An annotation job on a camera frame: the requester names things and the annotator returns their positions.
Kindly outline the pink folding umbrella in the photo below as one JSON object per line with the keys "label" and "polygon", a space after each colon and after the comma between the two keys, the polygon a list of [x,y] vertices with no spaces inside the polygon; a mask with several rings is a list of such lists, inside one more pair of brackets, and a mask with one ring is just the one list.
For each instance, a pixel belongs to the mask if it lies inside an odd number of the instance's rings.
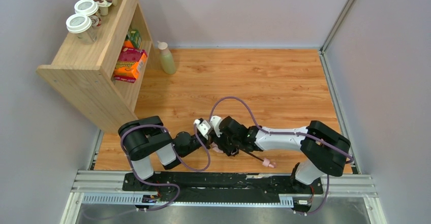
{"label": "pink folding umbrella", "polygon": [[[212,150],[214,150],[215,152],[217,152],[217,153],[224,153],[224,151],[223,150],[221,150],[218,146],[217,146],[217,144],[216,143],[211,143],[210,144],[210,147],[211,147],[211,149]],[[249,156],[251,156],[251,157],[253,157],[253,158],[255,158],[255,159],[257,159],[257,160],[259,160],[261,163],[262,163],[262,165],[264,166],[264,167],[267,167],[267,168],[276,168],[276,163],[275,162],[271,162],[269,159],[267,159],[267,158],[261,158],[261,157],[258,157],[258,156],[256,156],[256,155],[254,155],[254,154],[252,154],[251,152],[247,152],[247,151],[243,151],[245,154],[247,154],[247,155],[249,155]],[[235,155],[237,155],[237,154],[239,154],[239,150],[235,150],[235,151],[233,151],[233,152],[228,152],[227,153],[227,156],[235,156]]]}

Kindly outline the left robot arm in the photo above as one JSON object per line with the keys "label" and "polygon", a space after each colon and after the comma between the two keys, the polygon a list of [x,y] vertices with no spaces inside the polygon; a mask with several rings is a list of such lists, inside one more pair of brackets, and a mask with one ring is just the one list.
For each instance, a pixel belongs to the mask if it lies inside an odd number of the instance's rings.
{"label": "left robot arm", "polygon": [[204,119],[193,123],[194,133],[180,132],[172,137],[159,116],[138,119],[118,129],[120,145],[138,178],[146,180],[154,174],[150,156],[155,153],[165,170],[181,164],[182,158],[203,147],[213,127]]}

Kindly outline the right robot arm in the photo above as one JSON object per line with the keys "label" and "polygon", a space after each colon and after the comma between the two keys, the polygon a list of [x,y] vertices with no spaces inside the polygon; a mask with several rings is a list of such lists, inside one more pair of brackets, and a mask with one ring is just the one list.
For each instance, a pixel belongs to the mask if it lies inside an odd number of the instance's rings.
{"label": "right robot arm", "polygon": [[310,185],[324,174],[342,176],[349,161],[349,139],[317,120],[295,129],[271,129],[259,125],[245,127],[230,116],[212,116],[210,123],[215,133],[213,141],[228,156],[240,150],[302,152],[306,161],[298,163],[292,174],[293,179],[303,185]]}

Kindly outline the green squeeze bottle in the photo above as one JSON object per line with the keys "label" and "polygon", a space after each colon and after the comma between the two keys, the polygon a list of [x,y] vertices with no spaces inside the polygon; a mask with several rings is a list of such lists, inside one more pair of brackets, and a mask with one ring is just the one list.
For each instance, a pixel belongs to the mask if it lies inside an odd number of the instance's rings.
{"label": "green squeeze bottle", "polygon": [[158,49],[160,52],[160,62],[165,73],[173,75],[176,73],[176,65],[166,42],[158,41]]}

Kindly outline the orange pink snack box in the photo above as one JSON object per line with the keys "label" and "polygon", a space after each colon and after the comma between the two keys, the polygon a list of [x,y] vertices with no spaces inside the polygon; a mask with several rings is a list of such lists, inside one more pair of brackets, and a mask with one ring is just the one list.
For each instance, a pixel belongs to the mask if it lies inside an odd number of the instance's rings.
{"label": "orange pink snack box", "polygon": [[113,78],[118,81],[135,83],[146,60],[145,50],[123,46],[113,71]]}

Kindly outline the wooden shelf unit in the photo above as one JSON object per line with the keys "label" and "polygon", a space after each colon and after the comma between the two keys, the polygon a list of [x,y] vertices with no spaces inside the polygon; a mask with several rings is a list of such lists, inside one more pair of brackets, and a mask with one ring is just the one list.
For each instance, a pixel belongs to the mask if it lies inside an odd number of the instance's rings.
{"label": "wooden shelf unit", "polygon": [[40,65],[36,70],[87,119],[111,134],[137,119],[135,107],[143,77],[134,83],[112,79],[129,28],[137,29],[142,37],[140,47],[148,55],[143,69],[159,70],[159,53],[139,0],[118,0],[117,6],[103,17],[95,43],[84,44],[68,34],[52,63]]}

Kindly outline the green carton on shelf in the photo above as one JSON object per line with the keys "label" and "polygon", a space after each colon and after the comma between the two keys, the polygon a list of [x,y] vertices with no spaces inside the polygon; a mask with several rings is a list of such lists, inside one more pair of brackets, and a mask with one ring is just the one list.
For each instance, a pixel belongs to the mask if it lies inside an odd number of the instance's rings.
{"label": "green carton on shelf", "polygon": [[133,46],[133,48],[140,49],[142,38],[139,30],[137,29],[129,30],[127,37],[128,37],[129,43]]}

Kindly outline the white lidded jar front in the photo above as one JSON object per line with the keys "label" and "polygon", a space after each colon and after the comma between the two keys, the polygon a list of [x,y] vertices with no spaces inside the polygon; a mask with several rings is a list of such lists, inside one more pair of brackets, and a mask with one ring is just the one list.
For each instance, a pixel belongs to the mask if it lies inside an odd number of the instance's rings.
{"label": "white lidded jar front", "polygon": [[66,20],[66,27],[68,32],[73,34],[83,44],[93,44],[97,40],[92,21],[86,15],[71,15]]}

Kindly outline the white lidded jar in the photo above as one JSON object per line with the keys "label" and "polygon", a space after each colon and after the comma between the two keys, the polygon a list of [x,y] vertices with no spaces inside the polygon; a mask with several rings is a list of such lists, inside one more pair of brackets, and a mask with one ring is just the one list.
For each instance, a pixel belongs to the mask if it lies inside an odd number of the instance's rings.
{"label": "white lidded jar", "polygon": [[66,27],[68,32],[73,34],[83,44],[93,44],[97,40],[92,21],[86,15],[71,15],[66,20]]}
{"label": "white lidded jar", "polygon": [[79,0],[74,5],[76,14],[82,14],[90,18],[93,27],[99,27],[102,24],[99,6],[93,0]]}

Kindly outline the white lidded jar rear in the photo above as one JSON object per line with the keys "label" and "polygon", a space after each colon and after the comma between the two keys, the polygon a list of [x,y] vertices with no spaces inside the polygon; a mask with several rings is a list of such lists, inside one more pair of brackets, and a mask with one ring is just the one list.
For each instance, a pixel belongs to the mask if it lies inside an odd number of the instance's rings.
{"label": "white lidded jar rear", "polygon": [[93,27],[99,27],[102,24],[99,6],[93,0],[79,0],[74,5],[76,14],[82,14],[90,18]]}

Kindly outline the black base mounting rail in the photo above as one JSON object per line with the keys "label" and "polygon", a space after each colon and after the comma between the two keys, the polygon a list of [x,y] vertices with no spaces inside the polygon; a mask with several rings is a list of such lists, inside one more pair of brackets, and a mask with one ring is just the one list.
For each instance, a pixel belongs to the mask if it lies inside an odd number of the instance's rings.
{"label": "black base mounting rail", "polygon": [[294,183],[290,175],[257,173],[159,172],[140,182],[127,173],[124,191],[154,191],[160,201],[223,204],[280,204],[282,195],[304,195],[307,200],[324,193],[320,179],[310,186]]}

